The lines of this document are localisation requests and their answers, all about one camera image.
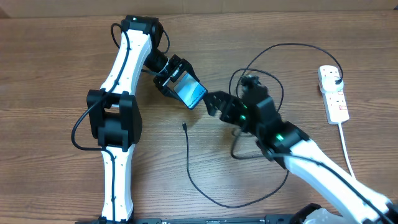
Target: black cable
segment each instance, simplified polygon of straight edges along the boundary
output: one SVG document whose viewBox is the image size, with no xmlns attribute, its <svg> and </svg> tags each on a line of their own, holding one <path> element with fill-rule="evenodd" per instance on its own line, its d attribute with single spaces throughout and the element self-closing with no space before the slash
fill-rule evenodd
<svg viewBox="0 0 398 224">
<path fill-rule="evenodd" d="M 164 33 L 164 35 L 165 35 L 166 38 L 167 38 L 167 49 L 166 49 L 165 52 L 162 52 L 162 53 L 163 53 L 163 54 L 166 54 L 167 52 L 169 52 L 169 49 L 170 49 L 170 39 L 169 39 L 169 35 L 167 35 L 167 33 L 166 33 L 166 30 L 163 30 L 163 33 Z"/>
<path fill-rule="evenodd" d="M 112 38 L 113 38 L 113 40 L 115 41 L 115 43 L 116 43 L 116 40 L 114 39 L 114 36 L 113 36 L 113 27 L 114 26 L 118 26 L 121 30 L 122 30 L 122 27 L 121 27 L 121 25 L 120 24 L 112 24 L 112 26 L 111 26 L 111 32 L 112 32 Z M 93 148 L 93 147 L 82 147 L 82 146 L 80 146 L 79 144 L 77 144 L 77 142 L 76 142 L 76 140 L 75 140 L 75 134 L 76 134 L 76 130 L 77 130 L 77 127 L 79 127 L 79 125 L 80 125 L 80 123 L 83 121 L 83 119 L 88 115 L 88 113 L 95 107 L 95 106 L 97 106 L 97 105 L 99 105 L 100 103 L 102 103 L 105 99 L 107 99 L 107 97 L 110 95 L 110 93 L 112 93 L 113 92 L 113 90 L 116 88 L 116 86 L 118 85 L 118 83 L 119 83 L 119 80 L 120 80 L 120 77 L 121 77 L 121 75 L 122 75 L 122 73 L 123 73 L 123 70 L 124 70 L 124 67 L 126 66 L 126 63 L 127 63 L 127 59 L 128 59 L 128 57 L 129 57 L 129 53 L 130 53 L 130 40 L 129 40 L 129 36 L 127 35 L 127 33 L 126 33 L 126 31 L 125 30 L 122 30 L 122 32 L 124 33 L 124 35 L 126 36 L 126 41 L 127 41 L 127 51 L 126 51 L 126 56 L 124 57 L 124 61 L 123 61 L 123 64 L 122 64 L 122 67 L 120 68 L 120 71 L 119 71 L 119 74 L 118 74 L 118 76 L 116 77 L 116 79 L 115 79 L 115 81 L 114 81 L 114 83 L 113 83 L 113 86 L 109 89 L 109 91 L 108 92 L 106 92 L 106 94 L 100 99 L 100 100 L 98 100 L 97 102 L 95 102 L 91 107 L 89 107 L 81 116 L 80 116 L 80 118 L 77 120 L 77 122 L 75 123 L 75 125 L 74 125 L 74 127 L 73 127 L 73 129 L 72 129 L 72 133 L 71 133 L 71 136 L 70 136 L 70 139 L 72 140 L 72 144 L 76 147 L 76 148 L 78 148 L 78 149 L 80 149 L 80 150 L 84 150 L 84 151 L 103 151 L 103 152 L 106 152 L 106 153 L 108 153 L 109 154 L 109 156 L 111 157 L 111 161 L 112 161 L 112 199 L 111 199 L 111 201 L 112 201 L 112 223 L 115 223 L 115 212 L 116 212 L 116 208 L 115 208 L 115 203 L 114 203 L 114 199 L 115 199 L 115 197 L 114 197 L 114 176 L 115 176 L 115 162 L 114 162 L 114 160 L 115 160 L 115 157 L 113 156 L 113 154 L 112 154 L 112 152 L 110 152 L 109 150 L 107 150 L 106 148 Z"/>
<path fill-rule="evenodd" d="M 232 74 L 231 79 L 229 80 L 229 88 L 228 88 L 229 94 L 231 94 L 231 83 L 232 83 L 232 79 L 233 79 L 234 75 L 235 75 L 236 73 L 238 73 L 239 71 L 242 71 L 242 70 L 245 70 L 245 68 L 240 68 L 240 69 L 236 70 L 236 71 Z M 259 72 L 259 73 L 266 74 L 266 75 L 272 77 L 274 80 L 276 80 L 276 81 L 279 83 L 279 85 L 280 85 L 280 90 L 282 91 L 282 94 L 281 94 L 281 96 L 280 96 L 280 103 L 279 103 L 279 106 L 278 106 L 278 108 L 277 108 L 277 110 L 276 110 L 276 112 L 279 112 L 280 107 L 282 106 L 282 103 L 283 103 L 283 101 L 284 101 L 284 86 L 283 86 L 282 83 L 279 81 L 279 79 L 278 79 L 276 76 L 274 76 L 273 74 L 271 74 L 271 73 L 269 73 L 269 72 L 267 72 L 267 71 L 263 71 L 263 70 L 259 70 L 259 69 L 255 69 L 255 68 L 247 68 L 246 70 L 249 70 L 249 71 L 252 71 L 252 72 Z M 243 160 L 243 159 L 255 159 L 255 158 L 264 157 L 263 155 L 248 156 L 248 157 L 239 157 L 239 156 L 236 156 L 236 155 L 234 154 L 234 149 L 235 149 L 236 143 L 238 142 L 238 139 L 241 137 L 241 134 L 242 134 L 242 129 L 239 131 L 238 134 L 234 134 L 234 131 L 233 131 L 233 133 L 232 133 L 232 135 L 235 136 L 235 138 L 234 138 L 234 141 L 233 141 L 233 143 L 232 143 L 231 150 L 230 150 L 231 157 L 234 158 L 234 159 L 239 159 L 239 160 Z"/>
<path fill-rule="evenodd" d="M 141 72 L 145 72 L 145 73 L 148 73 L 148 74 L 154 75 L 154 76 L 164 77 L 163 74 L 160 74 L 160 73 L 157 73 L 157 72 L 153 72 L 153 71 L 147 70 L 147 69 L 141 69 Z"/>
<path fill-rule="evenodd" d="M 229 154 L 231 155 L 231 157 L 234 158 L 234 159 L 238 159 L 238 160 L 264 158 L 263 155 L 247 156 L 247 157 L 235 156 L 235 154 L 234 154 L 234 149 L 235 149 L 235 147 L 236 147 L 236 143 L 238 143 L 238 139 L 239 139 L 241 133 L 242 133 L 242 129 L 239 129 L 239 133 L 235 136 L 234 141 L 232 142 L 231 150 L 230 150 L 230 152 L 229 152 Z"/>
<path fill-rule="evenodd" d="M 273 192 L 271 192 L 271 193 L 265 195 L 265 196 L 262 197 L 262 198 L 259 198 L 259 199 L 257 199 L 257 200 L 254 200 L 254 201 L 252 201 L 252 202 L 245 203 L 244 205 L 229 206 L 229 205 L 223 205 L 222 203 L 216 202 L 216 201 L 213 200 L 211 197 L 209 197 L 209 196 L 207 196 L 205 193 L 203 193 L 203 192 L 198 188 L 198 186 L 193 182 L 193 180 L 192 180 L 192 178 L 191 178 L 191 174 L 189 173 L 189 141 L 188 141 L 187 124 L 186 124 L 186 123 L 183 123 L 183 124 L 182 124 L 182 128 L 183 128 L 184 131 L 185 131 L 185 138 L 187 139 L 187 174 L 188 174 L 188 178 L 189 178 L 191 184 L 193 185 L 193 187 L 196 188 L 196 189 L 199 191 L 199 193 L 201 193 L 203 196 L 205 196 L 208 200 L 210 200 L 211 202 L 215 203 L 216 205 L 219 205 L 219 206 L 224 207 L 224 208 L 242 208 L 242 207 L 245 207 L 245 206 L 248 206 L 248 205 L 251 205 L 251 204 L 260 202 L 260 201 L 262 201 L 262 200 L 264 200 L 264 199 L 266 199 L 266 198 L 268 198 L 268 197 L 274 195 L 279 189 L 281 189 L 281 188 L 283 187 L 283 185 L 285 184 L 285 182 L 286 182 L 286 180 L 287 180 L 287 177 L 289 176 L 289 171 L 287 171 L 284 181 L 283 181 L 283 182 L 281 183 L 281 185 L 280 185 L 278 188 L 276 188 Z"/>
<path fill-rule="evenodd" d="M 115 26 L 120 27 L 120 29 L 122 29 L 122 28 L 121 28 L 121 25 L 120 25 L 120 24 L 117 24 L 117 23 L 114 23 L 114 24 L 111 25 L 111 35 L 112 35 L 113 42 L 114 42 L 114 44 L 115 44 L 118 48 L 120 48 L 118 42 L 117 42 L 116 39 L 114 38 L 113 27 L 115 27 Z"/>
<path fill-rule="evenodd" d="M 343 80 L 343 69 L 341 68 L 340 63 L 338 63 L 337 59 L 334 58 L 334 56 L 332 56 L 332 54 L 330 54 L 330 53 L 327 52 L 326 50 L 323 50 L 323 49 L 320 48 L 320 47 L 317 47 L 317 46 L 314 46 L 314 45 L 310 45 L 310 44 L 299 44 L 299 43 L 275 44 L 275 45 L 272 45 L 272 46 L 268 47 L 267 49 L 263 50 L 262 52 L 260 52 L 260 53 L 249 63 L 249 65 L 246 67 L 246 69 L 243 71 L 242 75 L 240 76 L 240 78 L 239 78 L 239 80 L 238 80 L 238 83 L 236 84 L 236 96 L 239 97 L 239 95 L 238 95 L 239 83 L 240 83 L 242 77 L 244 76 L 244 74 L 246 73 L 246 71 L 249 70 L 250 65 L 251 65 L 258 57 L 260 57 L 264 52 L 268 51 L 269 49 L 274 48 L 274 47 L 277 47 L 277 46 L 284 46 L 284 45 L 298 45 L 298 46 L 304 46 L 304 47 L 312 47 L 312 48 L 314 48 L 314 49 L 320 50 L 320 51 L 322 51 L 323 53 L 329 55 L 329 57 L 331 57 L 331 58 L 336 62 L 337 66 L 340 68 L 340 71 L 341 71 L 341 77 L 340 77 L 339 80 L 336 81 L 336 84 L 340 84 L 341 81 Z"/>
<path fill-rule="evenodd" d="M 241 128 L 239 128 L 239 127 L 234 128 L 234 129 L 231 131 L 231 135 L 234 136 L 234 137 L 236 137 L 236 136 L 239 134 L 239 133 L 236 134 L 236 131 L 238 131 L 238 130 L 240 130 L 240 129 L 241 129 Z M 248 137 L 253 137 L 253 135 L 250 134 L 250 133 L 245 134 L 245 135 L 239 134 L 239 137 L 248 138 Z"/>
</svg>

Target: white cable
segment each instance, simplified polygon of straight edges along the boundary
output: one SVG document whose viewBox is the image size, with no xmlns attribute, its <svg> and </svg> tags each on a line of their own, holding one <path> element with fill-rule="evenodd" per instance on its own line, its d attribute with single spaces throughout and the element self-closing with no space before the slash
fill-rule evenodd
<svg viewBox="0 0 398 224">
<path fill-rule="evenodd" d="M 349 163 L 349 158 L 348 158 L 348 153 L 347 153 L 347 148 L 346 148 L 346 141 L 344 140 L 343 127 L 341 126 L 341 123 L 338 123 L 338 130 L 340 132 L 341 145 L 343 145 L 344 157 L 346 158 L 346 163 L 348 166 L 349 173 L 351 174 L 352 177 L 354 177 L 354 179 L 356 179 L 355 175 L 354 175 L 353 168 L 351 167 L 351 164 Z"/>
</svg>

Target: white power strip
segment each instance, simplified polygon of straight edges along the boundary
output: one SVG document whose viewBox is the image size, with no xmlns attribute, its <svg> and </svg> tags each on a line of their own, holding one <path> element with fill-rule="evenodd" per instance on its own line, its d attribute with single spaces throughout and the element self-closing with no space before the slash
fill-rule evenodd
<svg viewBox="0 0 398 224">
<path fill-rule="evenodd" d="M 340 79 L 340 74 L 338 69 L 331 65 L 321 66 L 318 69 L 318 77 L 328 123 L 338 125 L 348 170 L 351 176 L 355 178 L 353 169 L 349 163 L 343 128 L 341 126 L 343 122 L 349 120 L 347 102 L 343 92 L 344 81 L 338 85 L 335 83 L 336 80 Z"/>
</svg>

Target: power socket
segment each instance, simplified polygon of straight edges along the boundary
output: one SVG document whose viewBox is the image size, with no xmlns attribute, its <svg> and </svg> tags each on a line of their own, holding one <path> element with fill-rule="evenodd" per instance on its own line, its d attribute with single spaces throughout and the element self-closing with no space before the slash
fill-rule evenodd
<svg viewBox="0 0 398 224">
<path fill-rule="evenodd" d="M 331 88 L 323 88 L 322 83 L 340 78 L 339 71 L 331 65 L 324 65 L 318 69 L 320 89 L 322 91 L 323 103 L 325 104 L 326 117 L 329 124 L 343 123 L 349 120 L 347 103 L 342 89 L 343 82 Z"/>
</svg>

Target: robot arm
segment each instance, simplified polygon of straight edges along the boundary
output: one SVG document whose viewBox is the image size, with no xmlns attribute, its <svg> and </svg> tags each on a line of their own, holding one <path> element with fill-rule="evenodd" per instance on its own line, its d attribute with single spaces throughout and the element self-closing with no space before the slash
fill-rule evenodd
<svg viewBox="0 0 398 224">
<path fill-rule="evenodd" d="M 121 28 L 126 32 L 122 32 L 119 52 L 108 78 L 102 84 L 101 90 L 90 90 L 87 95 L 87 106 L 92 107 L 89 116 L 93 137 L 98 140 L 99 146 L 113 155 L 111 157 L 110 153 L 102 152 L 105 200 L 102 216 L 97 222 L 105 223 L 129 223 L 132 219 L 131 159 L 142 131 L 135 94 L 143 65 L 156 73 L 154 82 L 162 94 L 184 102 L 191 110 L 207 92 L 199 83 L 189 62 L 176 55 L 168 59 L 157 49 L 163 33 L 163 27 L 157 18 L 127 16 L 122 21 Z M 121 70 L 118 84 L 109 93 Z M 174 89 L 168 87 L 169 83 L 176 82 Z M 105 94 L 109 96 L 103 103 L 95 105 Z M 111 107 L 119 108 L 119 113 L 105 111 Z"/>
<path fill-rule="evenodd" d="M 258 138 L 257 146 L 266 158 L 275 160 L 309 183 L 340 212 L 344 223 L 376 223 L 381 217 L 334 173 L 297 157 L 310 158 L 330 167 L 382 214 L 396 222 L 397 210 L 386 196 L 352 178 L 330 160 L 306 133 L 290 122 L 282 121 L 267 88 L 261 85 L 258 77 L 246 76 L 241 84 L 244 91 L 242 98 L 222 91 L 207 94 L 204 101 L 209 115 L 214 116 L 220 110 L 220 120 L 238 125 L 243 132 L 255 135 Z M 325 219 L 321 217 L 318 221 L 324 223 Z"/>
</svg>

